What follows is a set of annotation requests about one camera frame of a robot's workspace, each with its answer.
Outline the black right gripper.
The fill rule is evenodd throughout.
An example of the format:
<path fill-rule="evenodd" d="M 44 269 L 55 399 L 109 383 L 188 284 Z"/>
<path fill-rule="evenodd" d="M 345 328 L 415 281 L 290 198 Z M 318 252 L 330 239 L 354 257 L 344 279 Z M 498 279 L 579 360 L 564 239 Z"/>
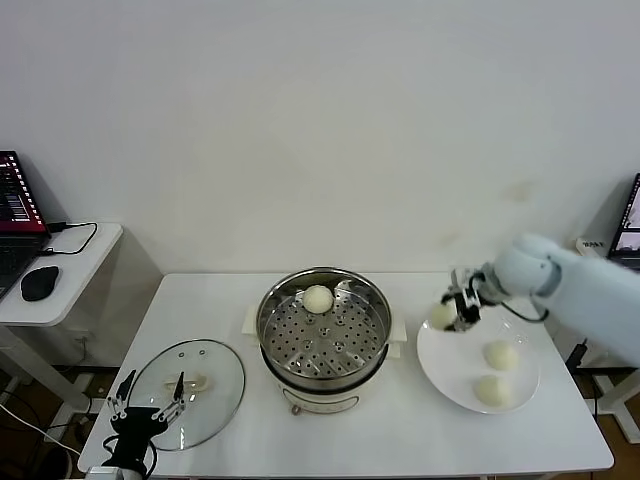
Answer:
<path fill-rule="evenodd" d="M 481 319 L 482 306 L 494 307 L 498 304 L 498 291 L 495 285 L 481 270 L 474 271 L 470 276 L 469 269 L 454 269 L 450 274 L 451 284 L 447 295 L 453 300 L 456 316 L 447 326 L 449 332 L 466 332 Z M 475 291 L 479 301 L 465 301 L 469 299 L 468 288 Z"/>

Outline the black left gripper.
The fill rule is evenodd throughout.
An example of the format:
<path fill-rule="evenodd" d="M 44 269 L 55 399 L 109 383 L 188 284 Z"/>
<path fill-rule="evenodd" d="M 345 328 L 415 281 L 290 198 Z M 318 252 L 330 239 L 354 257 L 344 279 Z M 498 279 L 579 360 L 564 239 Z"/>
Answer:
<path fill-rule="evenodd" d="M 117 434 L 111 461 L 115 463 L 142 463 L 150 440 L 165 431 L 165 422 L 172 423 L 185 409 L 184 373 L 175 382 L 171 402 L 158 407 L 126 407 L 136 370 L 118 385 L 115 395 L 107 398 L 111 414 L 111 427 Z"/>

